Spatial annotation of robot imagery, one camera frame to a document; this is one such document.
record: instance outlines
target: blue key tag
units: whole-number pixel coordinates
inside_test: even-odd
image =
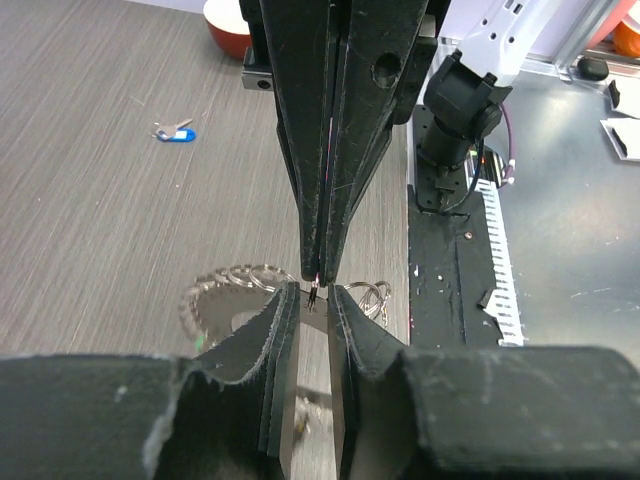
[[[169,142],[192,142],[196,139],[196,132],[190,128],[181,128],[176,132],[176,135],[170,138]]]

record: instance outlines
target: cable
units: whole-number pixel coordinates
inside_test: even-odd
[[[509,160],[514,158],[514,150],[515,144],[513,142],[513,128],[511,127],[511,117],[507,112],[507,107],[504,104],[500,104],[500,110],[502,110],[502,116],[504,117],[504,122],[507,125],[507,139],[508,139],[508,150],[509,150]]]
[[[471,185],[469,185],[469,190],[467,190],[467,193],[464,195],[464,197],[462,197],[462,200],[460,200],[458,203],[456,203],[455,205],[451,205],[450,207],[447,207],[444,210],[442,210],[440,212],[442,215],[449,215],[450,212],[464,205],[464,203],[467,200],[469,200],[469,197],[471,196],[471,194],[476,190],[476,185],[478,185],[478,180],[480,179],[480,163],[484,158],[484,140],[479,140],[476,143],[476,150],[478,151],[478,159],[476,160],[476,168],[475,168],[475,172],[473,172],[473,179],[471,180]]]
[[[498,188],[502,188],[505,185],[511,185],[515,181],[515,171],[516,171],[515,141],[513,136],[511,117],[509,116],[507,107],[505,107],[504,104],[500,104],[500,110],[502,111],[502,116],[504,117],[505,124],[507,125],[507,139],[508,139],[507,142],[508,142],[509,158],[508,158],[508,161],[506,162],[504,169],[502,170],[502,183],[498,185]]]

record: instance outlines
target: key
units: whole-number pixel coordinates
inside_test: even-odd
[[[193,119],[188,118],[180,123],[176,123],[175,125],[170,125],[170,126],[160,125],[156,130],[156,136],[160,140],[164,140],[165,142],[168,140],[171,140],[173,137],[176,136],[176,133],[178,133],[179,129],[186,127],[192,121]]]
[[[309,293],[309,302],[307,303],[307,308],[309,309],[309,313],[313,310],[313,306],[316,303],[316,298],[318,298],[318,287],[320,286],[319,277],[316,275],[316,280],[311,283],[311,292]]]

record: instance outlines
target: black wire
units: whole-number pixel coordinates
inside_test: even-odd
[[[511,162],[511,160],[515,158],[515,140],[513,138],[511,117],[509,115],[509,112],[507,111],[507,107],[505,107],[503,103],[500,104],[500,110],[502,111],[502,118],[504,118],[504,123],[507,126],[509,158],[507,158],[506,162],[504,161],[504,158],[502,159],[503,168],[500,171],[500,184],[498,185],[498,188],[509,185],[509,178],[512,178],[514,176],[514,168],[509,162]]]
[[[456,203],[455,205],[451,205],[450,207],[447,207],[444,210],[442,210],[440,212],[442,215],[449,215],[450,212],[464,205],[464,203],[467,200],[469,200],[469,197],[471,196],[471,194],[476,190],[476,185],[478,185],[478,180],[480,180],[480,166],[482,163],[482,159],[484,158],[484,140],[481,139],[476,143],[476,150],[478,151],[477,153],[478,159],[476,160],[476,171],[473,172],[473,178],[471,179],[471,185],[469,185],[469,190],[467,190],[467,193],[465,194],[465,196],[462,197],[462,200],[460,200],[458,203]]]

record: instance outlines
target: white paper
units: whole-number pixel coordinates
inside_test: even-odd
[[[601,123],[621,160],[640,161],[640,120],[635,118],[610,118],[602,120]],[[616,139],[616,134],[625,144],[626,154],[620,142]]]
[[[614,112],[640,118],[640,78],[616,77],[616,88],[620,92],[620,103],[617,107],[611,107]]]

